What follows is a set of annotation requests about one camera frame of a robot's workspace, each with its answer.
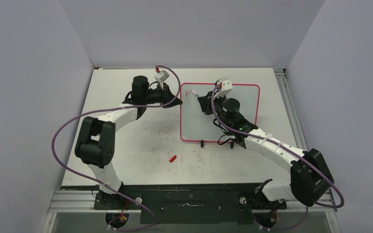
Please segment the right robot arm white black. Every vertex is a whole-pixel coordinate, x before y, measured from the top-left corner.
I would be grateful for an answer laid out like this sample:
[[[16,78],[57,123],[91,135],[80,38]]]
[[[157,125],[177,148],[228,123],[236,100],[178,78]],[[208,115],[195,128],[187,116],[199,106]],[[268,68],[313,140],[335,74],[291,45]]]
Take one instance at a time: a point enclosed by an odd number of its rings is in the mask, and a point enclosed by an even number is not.
[[[205,115],[214,115],[214,124],[229,141],[255,151],[289,173],[283,182],[267,181],[255,195],[258,206],[267,208],[276,200],[297,200],[305,206],[320,205],[319,199],[332,187],[334,179],[320,151],[290,146],[250,123],[239,111],[237,99],[218,98],[208,92],[197,98]]]

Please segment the red marker cap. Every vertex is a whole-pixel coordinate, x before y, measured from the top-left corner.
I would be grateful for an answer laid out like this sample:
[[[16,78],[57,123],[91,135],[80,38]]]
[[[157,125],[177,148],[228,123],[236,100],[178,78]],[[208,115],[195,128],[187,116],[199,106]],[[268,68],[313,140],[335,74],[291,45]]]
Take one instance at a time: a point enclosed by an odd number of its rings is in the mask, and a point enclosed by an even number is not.
[[[173,157],[171,157],[170,159],[169,159],[169,162],[170,163],[173,163],[174,162],[174,160],[177,158],[177,156],[176,155],[174,155]]]

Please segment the pink framed whiteboard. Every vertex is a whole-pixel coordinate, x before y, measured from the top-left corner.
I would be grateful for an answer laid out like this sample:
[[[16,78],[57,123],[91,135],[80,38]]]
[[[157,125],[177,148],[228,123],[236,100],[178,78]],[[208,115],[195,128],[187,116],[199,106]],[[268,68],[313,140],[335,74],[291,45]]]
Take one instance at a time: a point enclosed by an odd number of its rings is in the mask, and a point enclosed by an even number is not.
[[[214,88],[213,83],[183,83],[181,85],[180,107],[180,137],[187,142],[216,143],[222,131],[213,124],[214,115],[205,115],[200,108],[197,97],[191,93],[194,90],[199,96],[205,96]],[[240,103],[239,112],[251,123],[256,124],[260,87],[257,84],[233,84],[233,89],[226,96],[237,99]]]

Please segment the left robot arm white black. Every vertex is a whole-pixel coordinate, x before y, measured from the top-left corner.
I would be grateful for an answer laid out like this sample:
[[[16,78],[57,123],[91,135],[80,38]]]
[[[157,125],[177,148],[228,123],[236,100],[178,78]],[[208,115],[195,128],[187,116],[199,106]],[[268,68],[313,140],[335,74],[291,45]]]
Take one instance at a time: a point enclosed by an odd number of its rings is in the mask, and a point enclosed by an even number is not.
[[[124,184],[112,165],[116,132],[126,124],[139,119],[152,104],[162,108],[181,105],[182,101],[166,84],[169,74],[163,70],[155,75],[156,88],[151,88],[148,78],[133,78],[132,90],[126,95],[120,109],[99,117],[87,116],[81,123],[75,146],[75,156],[86,164],[99,180],[99,197],[113,209],[122,208],[128,200],[122,193]]]

